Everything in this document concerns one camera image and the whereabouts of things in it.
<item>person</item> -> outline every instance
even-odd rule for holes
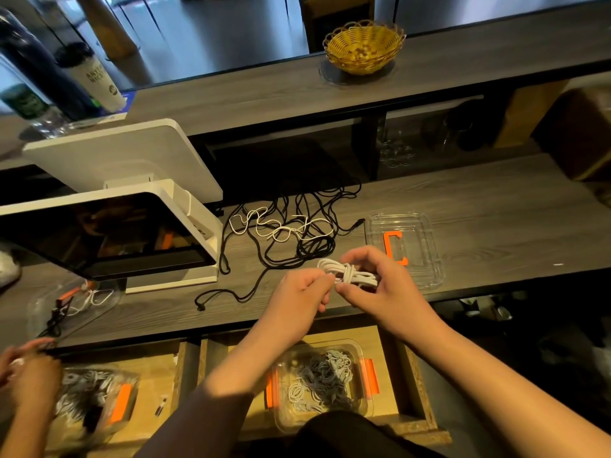
[[[52,344],[40,338],[0,355],[0,390],[9,389],[15,404],[9,433],[0,449],[0,458],[42,458],[55,404],[62,385],[58,360],[39,352]],[[21,359],[23,364],[14,363]]]
[[[578,416],[469,339],[433,311],[407,270],[372,246],[344,254],[342,262],[381,277],[375,293],[353,284],[335,290],[405,342],[451,380],[525,458],[602,458],[611,436]],[[288,272],[263,315],[136,455],[223,457],[232,449],[257,380],[324,311],[334,276],[320,269]],[[355,414],[328,412],[310,420],[294,439],[291,456],[439,456],[389,436]]]

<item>open drawer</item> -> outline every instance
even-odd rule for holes
[[[185,341],[164,341],[63,356],[65,368],[103,365],[139,376],[129,421],[88,456],[133,456],[195,388],[198,363],[199,346]],[[66,437],[65,425],[56,419],[51,425],[47,454],[65,452],[68,449]]]
[[[247,331],[212,334],[202,339],[199,382],[221,363]],[[415,354],[403,343],[379,329],[368,315],[322,319],[314,322],[303,342],[308,344],[338,339],[353,339],[361,346],[363,357],[373,362],[379,391],[373,395],[373,415],[368,419],[390,427],[397,435],[421,445],[452,442],[440,430],[428,399]],[[279,437],[274,412],[266,407],[267,376],[261,379],[256,397],[240,433],[241,441]]]

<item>black screen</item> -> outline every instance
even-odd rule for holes
[[[0,234],[91,280],[215,263],[153,193],[3,215]]]

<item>wooden chair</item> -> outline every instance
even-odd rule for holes
[[[299,0],[310,53],[324,51],[323,40],[350,21],[373,20],[375,0]]]

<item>wicker basket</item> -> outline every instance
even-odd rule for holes
[[[405,32],[400,27],[366,20],[348,22],[328,33],[323,46],[335,66],[349,74],[365,76],[392,61],[404,40]]]

